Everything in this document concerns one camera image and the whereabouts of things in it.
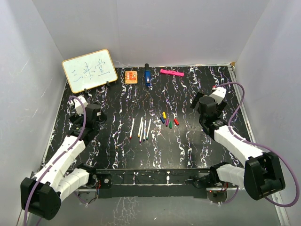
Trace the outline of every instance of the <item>wire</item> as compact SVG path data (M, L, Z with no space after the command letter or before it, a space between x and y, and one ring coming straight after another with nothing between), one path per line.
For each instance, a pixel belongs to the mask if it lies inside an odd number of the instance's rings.
M76 192L73 192L73 194L79 199L79 201L80 201L82 204L85 204L85 205L88 204L85 200L83 200L82 198L80 198L80 196L79 196Z
M225 189L223 190L224 192L228 189L228 183L226 182L225 184Z
M39 223L41 222L41 220L42 220L42 218L39 218L39 220L38 220L38 222L37 222L36 226L38 226L38 225L39 225Z
M95 184L92 185L92 186L90 186L90 187L87 187L87 186L85 186L85 187L86 187L86 188L92 188L92 187L96 186L97 183L98 183L98 181L96 181Z
M84 122L83 122L83 126L82 129L78 135L78 137L76 138L76 140L74 141L74 143L67 148L67 151L69 151L70 149L72 149L75 144L79 141L79 139L81 138L81 136L83 135L85 126L86 126L86 120L87 120L87 116L86 116L86 110L85 110L85 106L83 105L83 103L81 102L81 100L76 97L76 96L70 96L69 97L69 101L71 101L72 99L77 99L78 102L80 103L81 107L83 108L83 114L84 114ZM53 162L52 164L55 164L67 151L62 152ZM26 206L25 206L25 212L24 212L24 220L23 220L23 226L27 226L27 215L28 215L28 208L29 208L29 204L30 201L32 199L33 193L36 190L37 186L39 185L39 183L41 182L41 180L45 177L45 175L49 172L49 170L52 168L52 165L50 165L45 171L44 173L40 176L40 178L37 180L37 182L34 184L34 186L32 187L31 192L29 193L27 202L26 202Z
M94 200L96 200L96 199L98 198L98 195L99 195L99 189L100 189L100 181L98 181L98 184L99 184L99 186L96 188L96 196L95 196L95 198L91 199L90 202L88 202L88 205L89 205L92 201L94 201Z
M236 191L235 191L234 195L232 196L232 198L230 198L229 200L223 202L223 204L227 204L227 203L231 202L236 197L236 195L238 193L238 189L239 189L239 187L237 186Z
M222 188L221 188L220 192L222 192L222 191L224 190L224 188L225 188L225 184L226 184L226 183L223 183L223 185L222 185Z
M285 165L285 166L287 167L287 169L290 171L290 173L291 173L291 175L292 175L292 177L293 177L293 180L294 180L294 182L295 182L295 185L296 185L296 196L295 196L294 200L293 200L291 203L289 203L289 204L279 204L279 203L276 203L276 202L272 201L272 200L269 199L268 197L265 197L265 199L268 200L270 203L272 203L272 204L274 204L274 205L276 205L276 206L280 206L280 207L291 207L291 206L295 205L295 204L297 203L298 199L299 199L299 196L300 196L300 186L299 186L299 183L298 183L297 176L295 175L295 173L294 173L292 167L291 167L291 166L288 164L288 162L284 159L284 157L283 157L280 153L278 153L277 151L271 149L270 147L267 147L266 145L261 145L261 144L258 144L258 143L254 143L254 142L250 142L250 141L247 141L247 140L243 140L242 138L240 138L239 136L237 136L237 135L234 133L234 131L232 130L231 123L232 123L232 120L233 120L234 116L237 114L237 112L239 111L239 109L240 109L240 107L241 107L241 105L242 105L242 103L243 103L243 101L244 101L244 98L245 98L245 89L244 89L244 87L243 87L240 83L238 83L238 82L227 82L227 83L224 83L224 84L221 84L221 85L217 85L216 87L222 87L222 86L231 85L231 84L236 84L236 85L238 85L238 86L242 89L243 94L242 94L241 100L240 100L240 102L239 102L239 104L238 104L238 106L237 106L235 112L231 115L231 117L230 117L230 119L229 119L229 121L228 121L228 128L229 128L230 133L231 133L236 139L241 140L242 142L244 142L244 143L246 143L246 144L253 145L253 146L258 146L258 147L262 147L262 148L264 148L264 149L269 150L270 152L274 153L275 155L278 156L278 158L280 158L280 159L282 160L282 162L284 163L284 165Z

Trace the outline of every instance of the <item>black marble tabletop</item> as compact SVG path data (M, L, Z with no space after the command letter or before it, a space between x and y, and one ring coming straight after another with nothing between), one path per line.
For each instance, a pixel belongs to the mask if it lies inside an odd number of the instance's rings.
M198 91L211 93L213 85L231 81L226 66L165 67L167 70L184 72L184 77L160 74L160 68L151 68L151 87L145 86L144 68L116 68L118 80L110 87L101 86L81 93L89 103L97 102L107 114L108 120L99 134L71 165L86 163L97 169L183 169L208 168L222 161L239 165L239 161L222 145L211 140L198 122L197 108L190 108ZM138 84L125 84L125 71L138 72ZM238 105L233 86L227 86L228 105L223 118L228 120ZM57 151L71 123L68 118L75 112L67 104L71 89L66 84L61 106L46 155L46 161ZM162 124L162 112L179 126L172 129ZM149 139L139 143L138 129L141 117L151 119ZM132 120L135 125L129 139ZM239 111L233 127L249 139L247 128Z

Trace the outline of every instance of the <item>white pen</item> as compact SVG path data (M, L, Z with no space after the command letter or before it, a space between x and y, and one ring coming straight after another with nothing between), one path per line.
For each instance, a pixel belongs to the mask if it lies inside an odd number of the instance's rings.
M132 132L133 132L133 128L134 128L134 121L135 121L135 118L133 118L133 122L132 122L132 128L131 128L131 132L130 132L130 139L132 139Z
M141 126L142 126L142 123L143 123L142 121L143 121L143 117L141 117L139 131L138 131L138 137L140 137L140 130L141 130Z
M139 140L139 143L141 143L141 139L142 139L142 136L143 136L143 121L141 121L141 134L140 134L140 140Z
M151 119L150 119L150 123L149 123L149 127L147 129L147 135L146 135L146 139L149 139L149 132L150 132L150 127L151 127Z
M146 120L144 121L144 134L143 134L143 141L145 141L146 136Z

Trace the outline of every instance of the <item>pink highlighter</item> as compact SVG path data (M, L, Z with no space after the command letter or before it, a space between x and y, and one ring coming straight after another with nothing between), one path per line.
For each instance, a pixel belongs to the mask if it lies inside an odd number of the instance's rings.
M160 73L184 77L184 73L183 72L175 72L175 71L168 71L168 70L161 69Z

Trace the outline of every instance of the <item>white wall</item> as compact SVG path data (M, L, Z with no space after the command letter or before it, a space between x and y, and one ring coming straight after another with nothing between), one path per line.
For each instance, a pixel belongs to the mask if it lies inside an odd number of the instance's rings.
M64 59L115 66L236 61L269 0L33 0Z
M20 183L41 163L65 75L31 0L0 1L0 21L0 225L15 225Z
M301 2L271 0L237 61L238 81L246 88L246 110L256 140L278 150L301 182ZM284 203L295 187L285 170ZM300 225L301 201L286 208Z

